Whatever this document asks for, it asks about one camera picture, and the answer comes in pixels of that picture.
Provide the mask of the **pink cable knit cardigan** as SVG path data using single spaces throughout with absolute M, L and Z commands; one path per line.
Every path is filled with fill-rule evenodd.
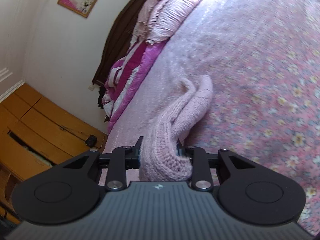
M 140 148 L 141 181 L 182 181 L 191 177 L 192 165 L 180 157 L 177 142 L 183 141 L 192 127 L 207 113 L 213 99 L 213 83 L 200 76 L 198 87 L 183 78 L 186 92 L 173 101 L 156 119 Z

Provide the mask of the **black clothes pile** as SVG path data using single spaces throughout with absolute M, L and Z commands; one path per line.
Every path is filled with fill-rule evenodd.
M 103 97 L 105 95 L 105 92 L 106 92 L 105 87 L 104 86 L 100 86 L 100 88 L 99 88 L 99 97 L 98 97 L 98 107 L 100 109 L 103 109 L 102 100 L 103 100 Z

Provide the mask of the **small black hanging bag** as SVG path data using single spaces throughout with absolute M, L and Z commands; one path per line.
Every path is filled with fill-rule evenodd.
M 97 142 L 98 142 L 97 137 L 96 137 L 95 135 L 90 135 L 90 136 L 86 139 L 85 144 L 86 144 L 86 146 L 88 146 L 88 147 L 90 147 L 90 148 L 93 148 L 93 147 L 96 146 Z

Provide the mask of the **magenta white striped quilt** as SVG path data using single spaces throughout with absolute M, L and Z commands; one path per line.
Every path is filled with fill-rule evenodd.
M 151 45 L 144 40 L 136 42 L 127 55 L 112 66 L 105 82 L 106 92 L 101 100 L 108 122 L 108 133 L 133 99 L 166 43 L 162 41 Z

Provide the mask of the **yellow wooden wardrobe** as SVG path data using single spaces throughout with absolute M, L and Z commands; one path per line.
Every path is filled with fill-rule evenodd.
M 17 184 L 85 152 L 95 135 L 103 150 L 107 135 L 68 113 L 28 84 L 1 102 L 1 220 L 19 224 L 11 195 Z

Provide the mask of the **dark wooden headboard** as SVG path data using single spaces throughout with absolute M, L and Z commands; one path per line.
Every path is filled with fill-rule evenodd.
M 114 21 L 108 34 L 101 62 L 93 77 L 94 85 L 103 86 L 113 64 L 126 55 L 138 14 L 147 0 L 130 0 Z

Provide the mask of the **pink floral bed sheet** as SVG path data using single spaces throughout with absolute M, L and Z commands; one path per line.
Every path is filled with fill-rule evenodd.
M 319 0 L 202 0 L 167 42 L 109 133 L 133 145 L 184 93 L 213 83 L 210 110 L 186 144 L 223 146 L 298 182 L 300 224 L 319 233 Z

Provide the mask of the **pink ruffled blanket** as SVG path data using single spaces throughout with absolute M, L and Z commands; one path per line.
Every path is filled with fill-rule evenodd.
M 154 45 L 171 38 L 202 0 L 147 0 L 133 29 L 130 48 L 137 42 Z

